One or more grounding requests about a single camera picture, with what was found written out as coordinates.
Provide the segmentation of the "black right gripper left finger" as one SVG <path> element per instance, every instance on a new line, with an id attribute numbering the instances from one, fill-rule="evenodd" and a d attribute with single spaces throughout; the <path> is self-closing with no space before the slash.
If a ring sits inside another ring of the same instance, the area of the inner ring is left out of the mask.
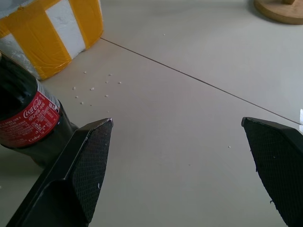
<path id="1" fill-rule="evenodd" d="M 104 181 L 112 118 L 77 129 L 6 227 L 88 227 Z"/>

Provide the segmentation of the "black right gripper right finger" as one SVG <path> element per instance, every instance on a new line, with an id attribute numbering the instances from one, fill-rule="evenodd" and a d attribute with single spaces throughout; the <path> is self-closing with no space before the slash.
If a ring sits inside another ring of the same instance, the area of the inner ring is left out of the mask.
<path id="1" fill-rule="evenodd" d="M 303 135 L 271 121 L 243 117 L 256 171 L 288 227 L 303 227 Z"/>

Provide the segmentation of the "cola bottle with red label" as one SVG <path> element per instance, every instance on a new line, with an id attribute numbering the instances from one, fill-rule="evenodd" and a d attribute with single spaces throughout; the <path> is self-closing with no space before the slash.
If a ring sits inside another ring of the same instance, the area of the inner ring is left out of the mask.
<path id="1" fill-rule="evenodd" d="M 0 145 L 45 168 L 77 129 L 61 102 L 0 51 Z"/>

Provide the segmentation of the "white foam box yellow tape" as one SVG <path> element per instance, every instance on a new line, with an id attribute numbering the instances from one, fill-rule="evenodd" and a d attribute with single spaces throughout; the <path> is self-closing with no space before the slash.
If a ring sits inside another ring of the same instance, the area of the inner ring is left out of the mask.
<path id="1" fill-rule="evenodd" d="M 62 71 L 102 33 L 100 0 L 0 0 L 0 52 L 39 80 Z"/>

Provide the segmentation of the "round wooden stand base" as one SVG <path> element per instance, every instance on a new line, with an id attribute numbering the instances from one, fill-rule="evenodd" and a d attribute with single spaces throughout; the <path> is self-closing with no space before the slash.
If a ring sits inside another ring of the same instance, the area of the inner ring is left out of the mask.
<path id="1" fill-rule="evenodd" d="M 303 25 L 303 0 L 254 0 L 254 7 L 274 21 Z"/>

